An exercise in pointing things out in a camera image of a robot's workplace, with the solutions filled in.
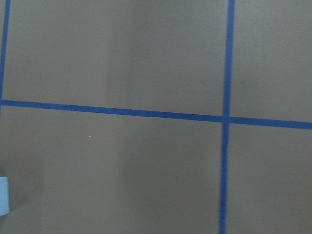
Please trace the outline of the light blue foam block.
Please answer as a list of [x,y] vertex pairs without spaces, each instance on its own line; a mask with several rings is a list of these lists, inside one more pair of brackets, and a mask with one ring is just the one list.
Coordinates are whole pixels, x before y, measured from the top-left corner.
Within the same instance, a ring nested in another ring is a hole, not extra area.
[[4,216],[10,212],[9,183],[8,177],[0,178],[0,215]]

